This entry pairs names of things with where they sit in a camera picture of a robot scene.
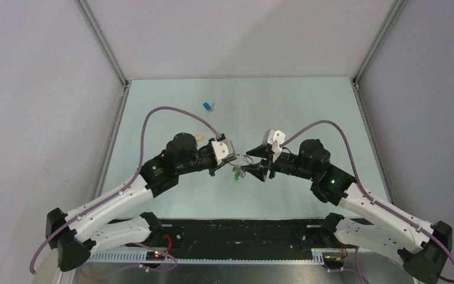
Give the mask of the key with blue tag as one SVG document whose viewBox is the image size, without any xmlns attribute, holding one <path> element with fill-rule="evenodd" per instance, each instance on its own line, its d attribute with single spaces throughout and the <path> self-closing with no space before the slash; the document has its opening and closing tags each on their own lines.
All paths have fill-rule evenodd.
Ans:
<svg viewBox="0 0 454 284">
<path fill-rule="evenodd" d="M 214 103 L 210 104 L 208 102 L 204 102 L 203 103 L 203 107 L 205 110 L 207 110 L 208 112 L 212 112 L 214 110 Z"/>
</svg>

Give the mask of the large metal keyring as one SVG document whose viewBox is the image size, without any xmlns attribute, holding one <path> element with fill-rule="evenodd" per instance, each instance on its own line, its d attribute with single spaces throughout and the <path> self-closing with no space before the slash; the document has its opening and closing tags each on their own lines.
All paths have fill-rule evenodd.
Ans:
<svg viewBox="0 0 454 284">
<path fill-rule="evenodd" d="M 235 167 L 242 167 L 242 166 L 251 165 L 253 163 L 254 163 L 254 160 L 252 157 L 250 157 L 246 154 L 236 154 L 235 160 L 231 162 L 231 165 L 235 166 Z"/>
</svg>

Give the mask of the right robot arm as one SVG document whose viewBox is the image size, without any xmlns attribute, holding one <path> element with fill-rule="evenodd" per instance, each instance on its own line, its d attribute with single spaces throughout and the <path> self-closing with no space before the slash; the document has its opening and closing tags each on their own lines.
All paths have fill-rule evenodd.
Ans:
<svg viewBox="0 0 454 284">
<path fill-rule="evenodd" d="M 330 162 L 330 152 L 318 139 L 304 140 L 297 154 L 276 150 L 264 143 L 247 155 L 259 157 L 243 169 L 261 181 L 276 173 L 310 180 L 311 192 L 323 203 L 331 203 L 367 220 L 353 222 L 339 214 L 329 214 L 320 230 L 327 247 L 338 243 L 362 247 L 388 257 L 423 283 L 437 283 L 452 245 L 452 227 L 443 221 L 434 224 L 410 215 L 371 191 L 359 180 Z"/>
</svg>

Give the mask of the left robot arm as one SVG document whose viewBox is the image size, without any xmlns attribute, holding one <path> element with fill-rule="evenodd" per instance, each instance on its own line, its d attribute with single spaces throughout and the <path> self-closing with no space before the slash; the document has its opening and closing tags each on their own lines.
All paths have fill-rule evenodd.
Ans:
<svg viewBox="0 0 454 284">
<path fill-rule="evenodd" d="M 145 162 L 135 176 L 108 193 L 67 212 L 59 208 L 50 211 L 46 237 L 50 248 L 59 254 L 59 269 L 62 272 L 77 269 L 93 254 L 123 244 L 159 245 L 163 230 L 153 213 L 144 212 L 119 223 L 113 220 L 176 186 L 181 175 L 207 170 L 214 176 L 234 159 L 234 146 L 224 135 L 198 147 L 195 136 L 178 133 L 159 155 Z"/>
</svg>

